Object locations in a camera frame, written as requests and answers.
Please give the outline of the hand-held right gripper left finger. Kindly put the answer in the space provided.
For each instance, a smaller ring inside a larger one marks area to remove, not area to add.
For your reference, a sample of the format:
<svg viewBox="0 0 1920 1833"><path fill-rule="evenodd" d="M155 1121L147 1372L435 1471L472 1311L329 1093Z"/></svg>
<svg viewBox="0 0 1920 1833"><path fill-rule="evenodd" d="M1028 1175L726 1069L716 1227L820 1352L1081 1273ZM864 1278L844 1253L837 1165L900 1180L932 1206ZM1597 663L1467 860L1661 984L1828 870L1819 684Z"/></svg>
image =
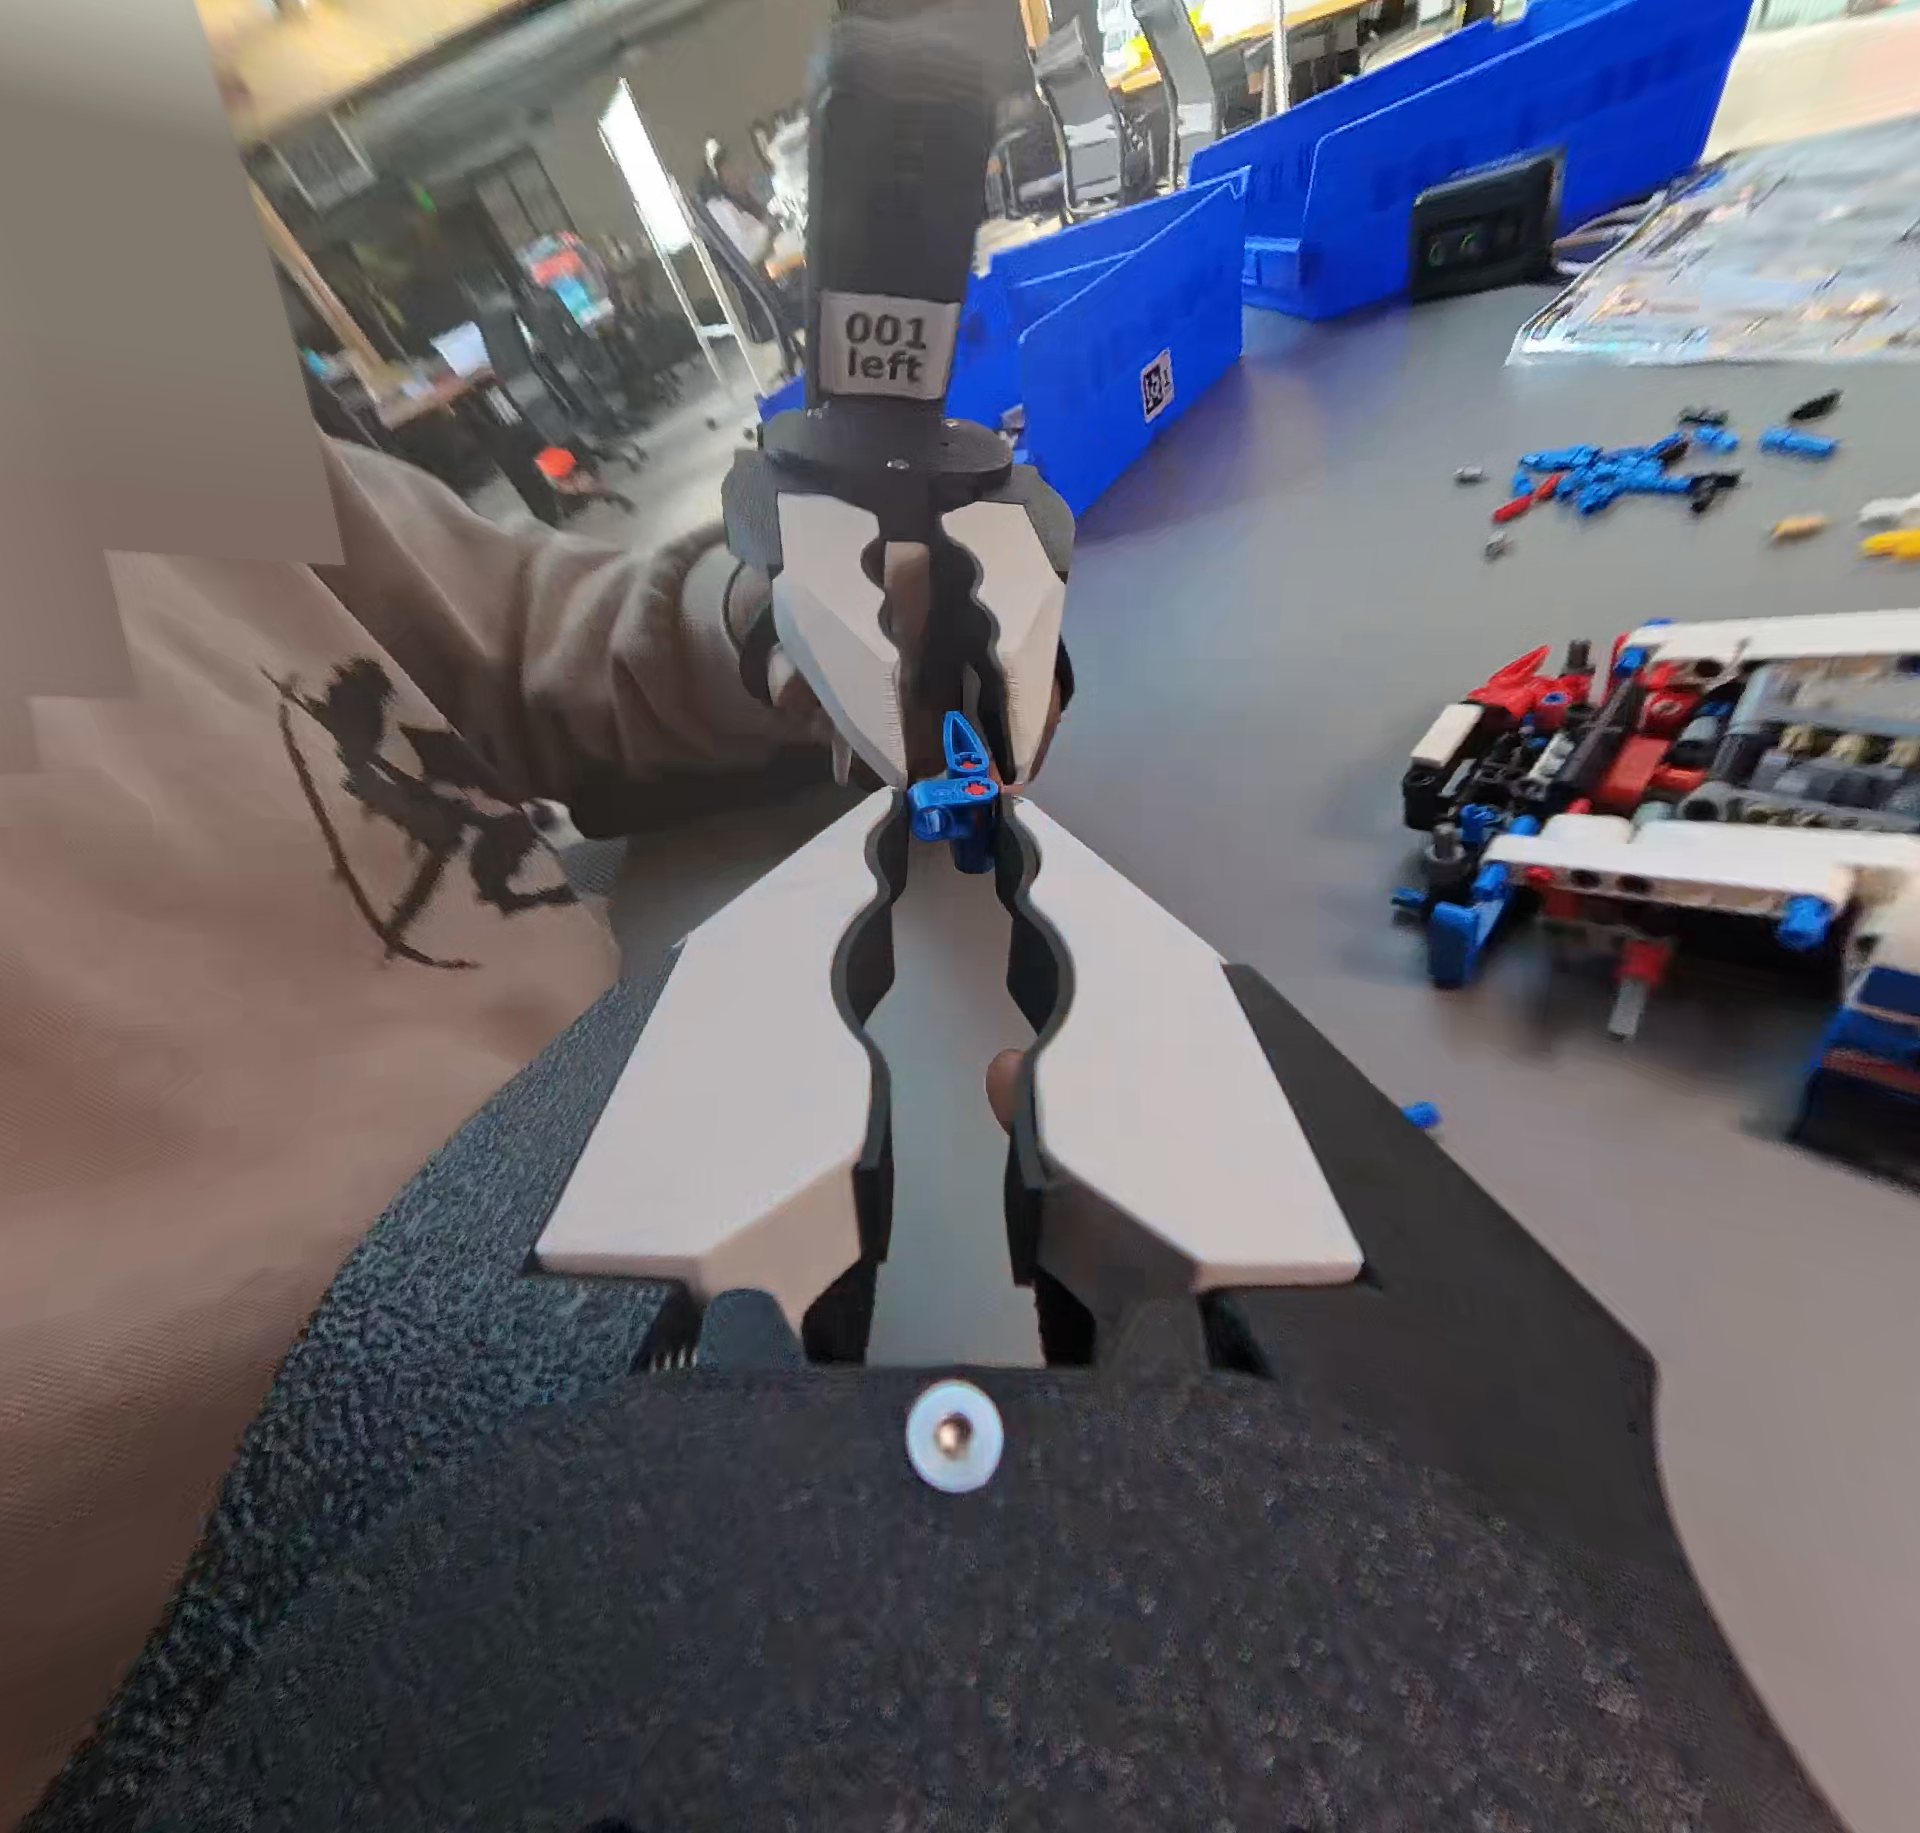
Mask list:
<svg viewBox="0 0 1920 1833"><path fill-rule="evenodd" d="M881 789L684 935L533 1247L540 1271L763 1294L859 1366L894 1232L894 987L909 818Z"/></svg>

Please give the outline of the black charging dock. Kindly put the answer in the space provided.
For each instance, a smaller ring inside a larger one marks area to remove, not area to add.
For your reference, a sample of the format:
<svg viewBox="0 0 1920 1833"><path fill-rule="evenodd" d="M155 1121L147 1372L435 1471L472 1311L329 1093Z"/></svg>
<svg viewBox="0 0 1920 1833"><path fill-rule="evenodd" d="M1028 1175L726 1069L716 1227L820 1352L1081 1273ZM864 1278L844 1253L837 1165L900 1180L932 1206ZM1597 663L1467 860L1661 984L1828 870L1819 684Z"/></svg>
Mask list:
<svg viewBox="0 0 1920 1833"><path fill-rule="evenodd" d="M1558 272L1566 154L1528 150L1454 171L1410 206L1407 298L1463 298Z"/></svg>

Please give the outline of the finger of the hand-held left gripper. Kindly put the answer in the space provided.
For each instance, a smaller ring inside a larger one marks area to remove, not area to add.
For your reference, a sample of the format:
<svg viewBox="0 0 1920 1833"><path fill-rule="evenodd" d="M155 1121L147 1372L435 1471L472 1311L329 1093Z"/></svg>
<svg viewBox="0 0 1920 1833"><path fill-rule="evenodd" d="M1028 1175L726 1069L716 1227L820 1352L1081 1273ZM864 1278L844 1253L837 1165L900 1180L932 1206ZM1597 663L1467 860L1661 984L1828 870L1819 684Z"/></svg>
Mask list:
<svg viewBox="0 0 1920 1833"><path fill-rule="evenodd" d="M825 495L780 495L780 573L773 623L844 751L882 786L901 789L929 749L914 699L917 669L881 629L881 548L872 515Z"/></svg>
<svg viewBox="0 0 1920 1833"><path fill-rule="evenodd" d="M1072 703L1065 598L1034 507L971 502L934 528L922 694L934 715L972 721L1007 788L1044 767Z"/></svg>

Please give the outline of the person's left forearm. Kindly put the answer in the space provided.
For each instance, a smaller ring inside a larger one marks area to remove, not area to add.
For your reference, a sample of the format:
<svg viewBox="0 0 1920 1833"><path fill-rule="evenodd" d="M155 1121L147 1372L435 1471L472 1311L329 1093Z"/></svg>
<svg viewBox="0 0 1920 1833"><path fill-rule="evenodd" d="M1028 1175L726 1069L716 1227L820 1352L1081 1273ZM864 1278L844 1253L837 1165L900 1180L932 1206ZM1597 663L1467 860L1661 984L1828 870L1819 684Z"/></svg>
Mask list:
<svg viewBox="0 0 1920 1833"><path fill-rule="evenodd" d="M587 836L654 832L825 777L780 652L742 656L765 580L707 524L656 544L495 524L395 457L322 437L342 562L319 580L510 798Z"/></svg>

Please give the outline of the person's beige hoodie torso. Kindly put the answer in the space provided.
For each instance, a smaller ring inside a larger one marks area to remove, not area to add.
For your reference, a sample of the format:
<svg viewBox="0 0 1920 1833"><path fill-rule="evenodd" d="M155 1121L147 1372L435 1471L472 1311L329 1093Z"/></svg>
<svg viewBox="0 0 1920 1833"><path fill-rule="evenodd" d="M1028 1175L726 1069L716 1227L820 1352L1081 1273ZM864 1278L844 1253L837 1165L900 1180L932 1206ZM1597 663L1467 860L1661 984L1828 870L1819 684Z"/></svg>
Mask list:
<svg viewBox="0 0 1920 1833"><path fill-rule="evenodd" d="M615 945L297 567L111 553L133 689L4 777L1 1777L147 1643L352 1247Z"/></svg>

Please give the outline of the shiny sticker sheet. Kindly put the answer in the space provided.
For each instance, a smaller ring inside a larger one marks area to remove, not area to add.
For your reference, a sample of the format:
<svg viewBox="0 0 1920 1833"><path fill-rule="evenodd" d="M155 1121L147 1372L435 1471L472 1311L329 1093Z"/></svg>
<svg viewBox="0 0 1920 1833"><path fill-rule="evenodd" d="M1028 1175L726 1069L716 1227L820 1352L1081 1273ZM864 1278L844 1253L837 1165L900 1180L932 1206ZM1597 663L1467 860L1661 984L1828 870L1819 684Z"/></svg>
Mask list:
<svg viewBox="0 0 1920 1833"><path fill-rule="evenodd" d="M1515 335L1510 364L1918 359L1918 118L1737 150Z"/></svg>

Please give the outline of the blue bin with square label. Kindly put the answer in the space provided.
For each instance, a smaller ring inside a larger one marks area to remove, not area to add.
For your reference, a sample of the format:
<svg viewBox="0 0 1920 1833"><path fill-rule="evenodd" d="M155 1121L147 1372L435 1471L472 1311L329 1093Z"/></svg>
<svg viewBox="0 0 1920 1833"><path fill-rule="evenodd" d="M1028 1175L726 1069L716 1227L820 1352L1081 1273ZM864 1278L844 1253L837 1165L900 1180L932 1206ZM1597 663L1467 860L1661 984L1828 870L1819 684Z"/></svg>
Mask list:
<svg viewBox="0 0 1920 1833"><path fill-rule="evenodd" d="M936 508L1027 502L1062 564L1072 521L1241 357L1243 190L1231 176L1030 240L974 281L954 190L925 196L885 165L854 174L825 198L808 253L830 286L934 287L885 327L920 331L922 314L943 327L929 361L945 416L854 402L820 462L797 380L763 403L773 484L865 508L897 539Z"/></svg>

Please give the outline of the toy brick car model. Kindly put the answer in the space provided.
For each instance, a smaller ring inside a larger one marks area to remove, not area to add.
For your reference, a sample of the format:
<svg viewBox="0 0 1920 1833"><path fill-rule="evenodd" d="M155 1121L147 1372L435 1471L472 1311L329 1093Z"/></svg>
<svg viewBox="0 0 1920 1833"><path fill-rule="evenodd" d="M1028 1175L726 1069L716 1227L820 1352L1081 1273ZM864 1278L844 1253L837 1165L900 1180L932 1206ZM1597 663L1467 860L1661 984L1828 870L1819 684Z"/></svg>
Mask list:
<svg viewBox="0 0 1920 1833"><path fill-rule="evenodd" d="M1430 987L1467 989L1515 925L1611 970L1617 1043L1690 955L1814 983L1784 1139L1916 1188L1916 612L1535 648L1438 711L1399 803Z"/></svg>

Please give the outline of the blue toy brick assembly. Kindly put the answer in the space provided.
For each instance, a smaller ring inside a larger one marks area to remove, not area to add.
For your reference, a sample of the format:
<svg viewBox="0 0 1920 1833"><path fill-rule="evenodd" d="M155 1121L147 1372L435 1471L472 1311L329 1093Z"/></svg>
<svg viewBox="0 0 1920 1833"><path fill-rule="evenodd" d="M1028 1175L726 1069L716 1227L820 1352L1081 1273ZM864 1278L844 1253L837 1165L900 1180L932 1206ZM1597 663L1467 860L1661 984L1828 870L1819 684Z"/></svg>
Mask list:
<svg viewBox="0 0 1920 1833"><path fill-rule="evenodd" d="M988 742L961 712L943 719L940 774L909 789L913 838L943 845L964 875L988 875L996 866L1003 782Z"/></svg>

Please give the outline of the grey desk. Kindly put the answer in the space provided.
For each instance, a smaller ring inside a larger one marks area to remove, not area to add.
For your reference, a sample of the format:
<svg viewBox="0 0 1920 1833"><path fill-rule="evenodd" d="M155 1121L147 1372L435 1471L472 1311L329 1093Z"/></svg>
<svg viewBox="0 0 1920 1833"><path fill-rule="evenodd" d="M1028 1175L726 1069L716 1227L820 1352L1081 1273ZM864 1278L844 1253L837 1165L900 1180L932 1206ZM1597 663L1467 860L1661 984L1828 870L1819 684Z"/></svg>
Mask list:
<svg viewBox="0 0 1920 1833"><path fill-rule="evenodd" d="M1916 491L1916 371L1506 364L1543 286L1301 327L1245 359L1080 525L1076 705L1046 813L1256 966L1643 1341L1676 1524L1854 1830L1916 1830L1916 1196L1778 1144L1816 1009L1676 974L1630 1045L1609 994L1504 949L1426 989L1395 928L1396 781L1445 701L1529 645L1650 617L1914 612L1859 553ZM1742 452L1695 521L1621 502L1516 525L1515 462L1626 447L1685 406L1759 431L1823 389L1822 466ZM1771 544L1774 521L1832 528Z"/></svg>

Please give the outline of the long blue plastic bin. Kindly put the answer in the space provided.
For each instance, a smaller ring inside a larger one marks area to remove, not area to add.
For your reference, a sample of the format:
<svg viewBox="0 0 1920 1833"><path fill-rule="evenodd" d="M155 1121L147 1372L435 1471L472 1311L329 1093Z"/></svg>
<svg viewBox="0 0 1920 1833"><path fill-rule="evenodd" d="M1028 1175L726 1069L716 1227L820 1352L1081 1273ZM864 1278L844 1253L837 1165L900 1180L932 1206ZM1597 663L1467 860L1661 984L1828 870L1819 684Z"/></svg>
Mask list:
<svg viewBox="0 0 1920 1833"><path fill-rule="evenodd" d="M1705 153L1754 0L1532 0L1204 148L1195 187L1245 178L1243 301L1307 323L1401 298L1426 190L1562 159L1570 224Z"/></svg>

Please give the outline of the black office chair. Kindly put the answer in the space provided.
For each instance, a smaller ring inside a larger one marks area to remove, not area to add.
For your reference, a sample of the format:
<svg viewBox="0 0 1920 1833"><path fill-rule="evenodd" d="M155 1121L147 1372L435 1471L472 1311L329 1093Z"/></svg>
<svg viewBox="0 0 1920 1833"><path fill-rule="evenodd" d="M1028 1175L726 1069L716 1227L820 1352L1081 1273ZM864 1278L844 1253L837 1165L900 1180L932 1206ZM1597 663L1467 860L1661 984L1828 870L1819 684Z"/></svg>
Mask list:
<svg viewBox="0 0 1920 1833"><path fill-rule="evenodd" d="M1212 146L1222 131L1222 106L1208 53L1186 0L1129 2L1163 92L1167 182L1185 190L1193 159Z"/></svg>
<svg viewBox="0 0 1920 1833"><path fill-rule="evenodd" d="M594 504L634 517L636 504L599 476L595 445L541 376L514 301L469 293L467 309L489 363L495 459L525 508L546 525Z"/></svg>
<svg viewBox="0 0 1920 1833"><path fill-rule="evenodd" d="M1077 15L1046 36L1030 70L1058 142L1065 219L1081 224L1148 199L1152 146L1119 107Z"/></svg>

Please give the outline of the pile of small brick pins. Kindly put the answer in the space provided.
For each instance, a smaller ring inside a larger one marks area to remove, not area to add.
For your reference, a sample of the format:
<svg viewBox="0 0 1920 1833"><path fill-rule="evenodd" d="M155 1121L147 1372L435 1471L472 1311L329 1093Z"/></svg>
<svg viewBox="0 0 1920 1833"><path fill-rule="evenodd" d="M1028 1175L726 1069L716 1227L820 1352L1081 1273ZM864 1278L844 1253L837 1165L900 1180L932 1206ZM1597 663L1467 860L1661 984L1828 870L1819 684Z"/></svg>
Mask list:
<svg viewBox="0 0 1920 1833"><path fill-rule="evenodd" d="M1626 447L1575 445L1535 450L1515 462L1506 498L1489 512L1482 544L1487 564L1509 558L1516 525L1554 508L1592 521L1621 502L1671 502L1695 521L1720 511L1742 491L1742 452L1768 462L1823 466L1839 452L1826 425L1842 403L1841 389L1801 400L1759 431L1734 428L1725 406L1685 406L1664 433Z"/></svg>

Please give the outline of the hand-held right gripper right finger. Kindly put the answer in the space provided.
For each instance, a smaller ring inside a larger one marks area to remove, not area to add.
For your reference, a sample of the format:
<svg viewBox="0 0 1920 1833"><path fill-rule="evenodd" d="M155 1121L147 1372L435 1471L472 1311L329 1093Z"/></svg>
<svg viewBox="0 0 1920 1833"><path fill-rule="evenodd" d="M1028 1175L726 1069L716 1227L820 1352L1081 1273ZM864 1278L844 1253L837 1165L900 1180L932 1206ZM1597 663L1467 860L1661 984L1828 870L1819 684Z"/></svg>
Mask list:
<svg viewBox="0 0 1920 1833"><path fill-rule="evenodd" d="M1005 1235L1044 1364L1090 1366L1161 1301L1354 1289L1363 1248L1226 956L1021 795L995 885L1030 1029Z"/></svg>

